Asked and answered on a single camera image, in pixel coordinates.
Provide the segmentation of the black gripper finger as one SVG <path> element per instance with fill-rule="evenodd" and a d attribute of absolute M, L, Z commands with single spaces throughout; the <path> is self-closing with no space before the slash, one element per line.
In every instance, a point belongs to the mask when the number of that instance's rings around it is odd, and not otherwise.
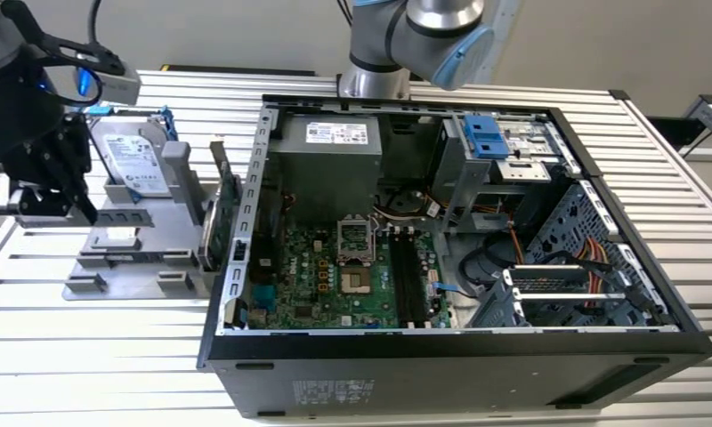
<path fill-rule="evenodd" d="M 85 174 L 92 169 L 90 132 L 86 117 L 81 113 L 66 113 L 58 127 L 48 133 L 38 143 L 40 152 L 36 154 L 37 180 L 34 187 L 40 196 L 60 194 L 64 185 L 56 174 L 50 171 L 48 160 L 60 164 L 68 176 L 81 186 L 81 192 L 88 193 Z"/>
<path fill-rule="evenodd" d="M 93 225 L 98 210 L 84 180 L 69 189 L 52 189 L 0 175 L 0 216 L 13 216 L 24 225 Z"/>

